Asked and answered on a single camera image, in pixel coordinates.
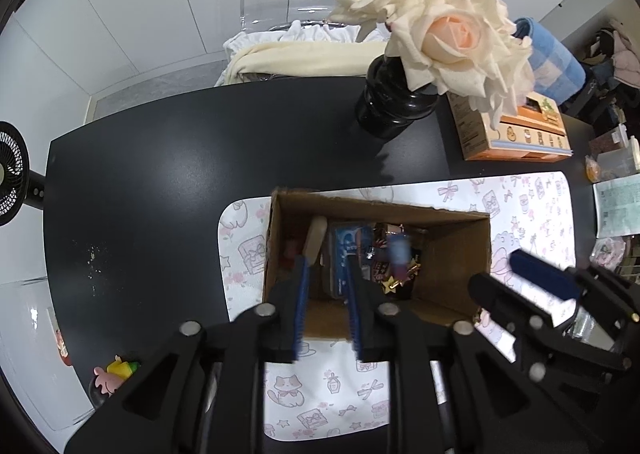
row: gold star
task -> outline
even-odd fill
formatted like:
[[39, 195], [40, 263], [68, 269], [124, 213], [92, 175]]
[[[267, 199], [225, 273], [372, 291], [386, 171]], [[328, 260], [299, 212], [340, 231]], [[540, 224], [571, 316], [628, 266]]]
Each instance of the gold star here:
[[389, 292], [396, 293], [397, 283], [393, 275], [389, 277], [384, 283], [382, 283], [382, 286], [385, 288], [385, 294]]

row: floor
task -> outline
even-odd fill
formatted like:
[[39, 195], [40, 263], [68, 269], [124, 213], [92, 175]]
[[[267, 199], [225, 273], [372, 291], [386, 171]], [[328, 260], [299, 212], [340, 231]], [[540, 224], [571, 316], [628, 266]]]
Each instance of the floor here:
[[98, 100], [95, 105], [94, 120], [133, 106], [146, 104], [152, 100], [171, 97], [189, 91], [212, 88], [225, 66], [226, 60], [209, 62], [178, 70], [177, 72], [167, 73], [116, 91]]

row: folded towel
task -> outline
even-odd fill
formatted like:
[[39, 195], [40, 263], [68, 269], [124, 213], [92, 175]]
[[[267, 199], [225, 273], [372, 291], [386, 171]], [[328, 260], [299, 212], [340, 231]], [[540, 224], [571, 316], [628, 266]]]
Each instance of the folded towel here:
[[245, 82], [247, 73], [295, 77], [366, 75], [369, 64], [385, 53], [385, 41], [272, 41], [240, 50], [229, 63], [224, 84]]
[[513, 35], [519, 39], [529, 36], [533, 41], [529, 62], [536, 78], [534, 90], [537, 93], [561, 105], [584, 86], [584, 68], [545, 27], [532, 18], [520, 18]]
[[[330, 28], [328, 25], [310, 25], [303, 27], [299, 20], [291, 23], [287, 30], [274, 30], [273, 32], [240, 32], [225, 42], [222, 47], [225, 50], [226, 58], [231, 63], [238, 53], [246, 53], [246, 49], [262, 43], [276, 43], [277, 41], [326, 41], [332, 43], [355, 43], [360, 27], [348, 26], [340, 28]], [[365, 43], [373, 41], [386, 42], [389, 39], [389, 32], [384, 25], [379, 25], [364, 40]], [[229, 66], [225, 69], [216, 82], [216, 86], [229, 84], [225, 82]], [[254, 73], [266, 73], [266, 70], [252, 70]]]

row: black cup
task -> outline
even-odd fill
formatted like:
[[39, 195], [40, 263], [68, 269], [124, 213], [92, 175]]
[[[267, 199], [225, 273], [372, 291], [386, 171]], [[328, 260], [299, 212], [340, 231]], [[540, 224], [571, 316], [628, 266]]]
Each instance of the black cup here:
[[356, 118], [373, 136], [391, 140], [413, 121], [430, 115], [439, 98], [433, 84], [409, 91], [400, 58], [380, 56], [367, 70], [367, 83], [356, 104]]

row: pink printed mat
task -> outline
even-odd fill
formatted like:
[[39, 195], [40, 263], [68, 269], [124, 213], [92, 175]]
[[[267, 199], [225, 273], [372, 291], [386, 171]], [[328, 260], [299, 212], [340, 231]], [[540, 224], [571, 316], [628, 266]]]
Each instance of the pink printed mat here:
[[[460, 179], [322, 193], [491, 215], [492, 275], [548, 311], [555, 324], [575, 309], [514, 275], [512, 251], [523, 248], [564, 269], [575, 265], [574, 217], [562, 173]], [[262, 301], [269, 197], [240, 200], [222, 213], [218, 226], [220, 268], [229, 319]], [[478, 329], [513, 361], [513, 337], [484, 312]], [[446, 395], [438, 365], [431, 370], [438, 401]], [[303, 342], [295, 364], [267, 364], [264, 433], [296, 441], [338, 436], [388, 421], [386, 362], [358, 362], [345, 340]]]

